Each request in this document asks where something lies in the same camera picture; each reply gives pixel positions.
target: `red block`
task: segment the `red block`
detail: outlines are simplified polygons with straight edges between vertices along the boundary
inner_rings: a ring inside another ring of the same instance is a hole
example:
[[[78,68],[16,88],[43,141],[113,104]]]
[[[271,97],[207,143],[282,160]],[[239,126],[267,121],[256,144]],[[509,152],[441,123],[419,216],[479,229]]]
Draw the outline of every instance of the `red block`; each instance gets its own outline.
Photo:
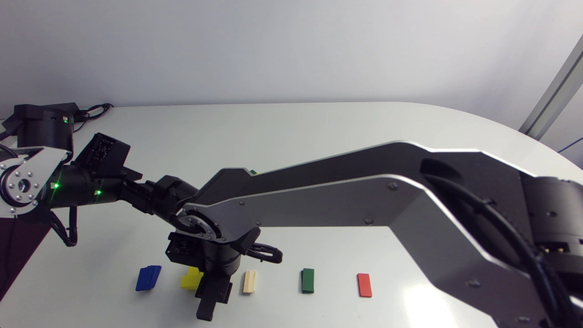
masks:
[[[370,277],[368,273],[359,273],[360,297],[373,297],[373,290],[370,288]]]

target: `white wall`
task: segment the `white wall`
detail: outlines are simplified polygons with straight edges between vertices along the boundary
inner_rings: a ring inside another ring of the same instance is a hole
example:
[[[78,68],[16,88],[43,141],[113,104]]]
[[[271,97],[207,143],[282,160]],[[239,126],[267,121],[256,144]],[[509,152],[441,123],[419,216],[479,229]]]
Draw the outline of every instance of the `white wall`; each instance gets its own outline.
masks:
[[[0,113],[400,100],[518,128],[581,12],[579,0],[3,1]]]

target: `metal bracket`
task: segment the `metal bracket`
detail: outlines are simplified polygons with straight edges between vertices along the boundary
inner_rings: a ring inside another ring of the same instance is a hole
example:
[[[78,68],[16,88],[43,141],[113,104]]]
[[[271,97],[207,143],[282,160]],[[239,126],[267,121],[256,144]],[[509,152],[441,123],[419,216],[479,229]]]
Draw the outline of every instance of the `metal bracket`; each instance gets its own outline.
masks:
[[[387,226],[442,291],[507,327],[534,328],[545,318],[530,276],[491,256],[429,189],[403,176],[369,176],[194,206],[229,227],[221,230],[227,241],[253,226]]]
[[[51,147],[16,149],[17,154],[27,153],[29,158],[9,158],[0,162],[2,177],[1,195],[5,203],[0,205],[0,217],[30,212],[38,201],[38,194],[67,151]]]

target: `white table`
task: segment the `white table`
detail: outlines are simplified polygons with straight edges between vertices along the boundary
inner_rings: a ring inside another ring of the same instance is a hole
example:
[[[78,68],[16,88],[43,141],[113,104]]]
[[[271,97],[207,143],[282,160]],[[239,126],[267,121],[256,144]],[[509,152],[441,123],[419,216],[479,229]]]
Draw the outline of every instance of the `white table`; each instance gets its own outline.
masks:
[[[479,148],[533,174],[583,183],[583,171],[529,137],[424,104],[116,108],[75,134],[76,152],[95,132],[132,145],[126,164],[146,179],[170,174],[198,187],[223,167],[265,172],[393,140]],[[179,288],[186,268],[164,255],[172,230],[122,202],[80,208],[79,244],[67,248],[48,234],[0,302],[0,327],[495,326],[434,288],[386,228],[265,228],[259,241],[282,249],[283,263],[244,257],[229,304],[217,304],[210,323],[196,320],[198,299]],[[139,269],[151,264],[162,265],[156,287],[136,292]],[[299,290],[303,267],[315,268],[312,295]],[[257,291],[241,295],[241,277],[251,269],[258,270]],[[357,273],[371,275],[371,299],[358,297]]]

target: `blue cable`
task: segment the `blue cable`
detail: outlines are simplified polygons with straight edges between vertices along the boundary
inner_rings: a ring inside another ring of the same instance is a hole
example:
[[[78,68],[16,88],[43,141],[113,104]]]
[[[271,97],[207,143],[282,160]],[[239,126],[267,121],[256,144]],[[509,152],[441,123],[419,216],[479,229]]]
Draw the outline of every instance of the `blue cable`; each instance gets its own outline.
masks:
[[[565,150],[567,150],[567,148],[569,148],[570,146],[573,146],[574,144],[576,144],[576,143],[580,142],[581,140],[583,140],[583,137],[581,137],[581,138],[579,138],[579,139],[577,139],[577,140],[573,141],[572,143],[570,143],[570,144],[569,144],[569,146],[566,146],[565,148],[563,148],[563,149],[559,150],[558,152],[560,153],[560,152],[562,152],[562,151],[565,151]]]

